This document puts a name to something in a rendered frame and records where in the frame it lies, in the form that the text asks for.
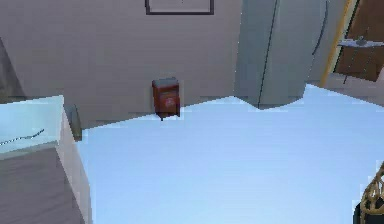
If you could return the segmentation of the pale grey counter cabinet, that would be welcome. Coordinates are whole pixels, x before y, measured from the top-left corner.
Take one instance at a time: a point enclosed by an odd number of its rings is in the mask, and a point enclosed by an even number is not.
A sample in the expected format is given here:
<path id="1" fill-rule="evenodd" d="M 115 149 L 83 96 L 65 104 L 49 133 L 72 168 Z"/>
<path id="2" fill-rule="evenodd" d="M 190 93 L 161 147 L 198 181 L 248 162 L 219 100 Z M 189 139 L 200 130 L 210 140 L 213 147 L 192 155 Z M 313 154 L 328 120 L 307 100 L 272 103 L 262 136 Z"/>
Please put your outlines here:
<path id="1" fill-rule="evenodd" d="M 64 97 L 0 104 L 0 224 L 93 224 Z"/>

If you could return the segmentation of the tan wicker chair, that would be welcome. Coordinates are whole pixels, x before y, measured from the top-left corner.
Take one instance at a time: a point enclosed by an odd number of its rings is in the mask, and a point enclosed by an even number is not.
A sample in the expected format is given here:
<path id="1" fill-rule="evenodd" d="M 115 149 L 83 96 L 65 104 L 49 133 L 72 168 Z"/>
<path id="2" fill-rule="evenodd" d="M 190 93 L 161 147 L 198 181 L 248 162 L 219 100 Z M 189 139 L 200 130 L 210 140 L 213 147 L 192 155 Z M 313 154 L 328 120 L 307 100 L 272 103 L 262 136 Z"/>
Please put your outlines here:
<path id="1" fill-rule="evenodd" d="M 384 224 L 384 161 L 356 205 L 352 224 Z"/>

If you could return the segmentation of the grey table with dark legs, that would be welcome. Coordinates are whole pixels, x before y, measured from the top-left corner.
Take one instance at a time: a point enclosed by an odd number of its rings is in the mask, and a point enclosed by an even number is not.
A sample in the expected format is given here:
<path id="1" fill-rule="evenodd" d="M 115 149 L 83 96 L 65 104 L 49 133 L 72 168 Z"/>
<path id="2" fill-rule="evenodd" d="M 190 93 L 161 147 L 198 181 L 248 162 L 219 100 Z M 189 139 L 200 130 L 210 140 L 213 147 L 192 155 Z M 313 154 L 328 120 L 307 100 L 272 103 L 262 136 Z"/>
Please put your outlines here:
<path id="1" fill-rule="evenodd" d="M 345 77 L 355 77 L 376 82 L 384 67 L 384 42 L 344 39 L 339 42 L 341 54 L 335 72 Z"/>

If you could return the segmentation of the black framed wall picture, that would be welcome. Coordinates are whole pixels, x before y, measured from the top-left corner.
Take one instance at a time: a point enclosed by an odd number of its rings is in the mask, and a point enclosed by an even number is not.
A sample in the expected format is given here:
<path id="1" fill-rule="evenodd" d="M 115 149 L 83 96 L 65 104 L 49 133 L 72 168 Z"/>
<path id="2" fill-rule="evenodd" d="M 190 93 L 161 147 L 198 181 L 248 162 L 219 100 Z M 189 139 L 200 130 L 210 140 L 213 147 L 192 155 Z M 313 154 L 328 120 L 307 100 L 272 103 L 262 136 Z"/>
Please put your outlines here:
<path id="1" fill-rule="evenodd" d="M 147 15 L 213 15 L 215 0 L 144 0 Z"/>

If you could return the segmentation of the grey refrigerator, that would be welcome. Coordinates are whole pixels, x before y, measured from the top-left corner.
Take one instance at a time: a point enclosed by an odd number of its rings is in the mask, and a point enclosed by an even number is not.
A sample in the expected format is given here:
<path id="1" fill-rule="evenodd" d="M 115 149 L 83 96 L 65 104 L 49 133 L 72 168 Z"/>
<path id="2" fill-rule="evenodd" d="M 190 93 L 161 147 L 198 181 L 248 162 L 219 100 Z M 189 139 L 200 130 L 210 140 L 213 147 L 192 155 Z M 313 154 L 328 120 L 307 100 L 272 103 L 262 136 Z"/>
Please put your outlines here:
<path id="1" fill-rule="evenodd" d="M 312 51 L 324 16 L 324 0 L 243 0 L 234 95 L 268 109 L 303 97 L 318 82 L 347 0 L 329 0 L 320 46 Z"/>

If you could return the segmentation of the red bin with grey lid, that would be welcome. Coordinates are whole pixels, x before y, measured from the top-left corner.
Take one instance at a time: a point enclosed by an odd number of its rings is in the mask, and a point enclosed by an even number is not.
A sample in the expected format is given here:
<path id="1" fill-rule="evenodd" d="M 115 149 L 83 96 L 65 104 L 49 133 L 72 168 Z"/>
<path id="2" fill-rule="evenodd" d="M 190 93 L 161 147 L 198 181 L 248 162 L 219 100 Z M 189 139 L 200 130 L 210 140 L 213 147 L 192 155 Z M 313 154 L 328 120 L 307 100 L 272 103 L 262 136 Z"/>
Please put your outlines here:
<path id="1" fill-rule="evenodd" d="M 175 77 L 152 81 L 155 113 L 163 120 L 180 116 L 179 82 Z"/>

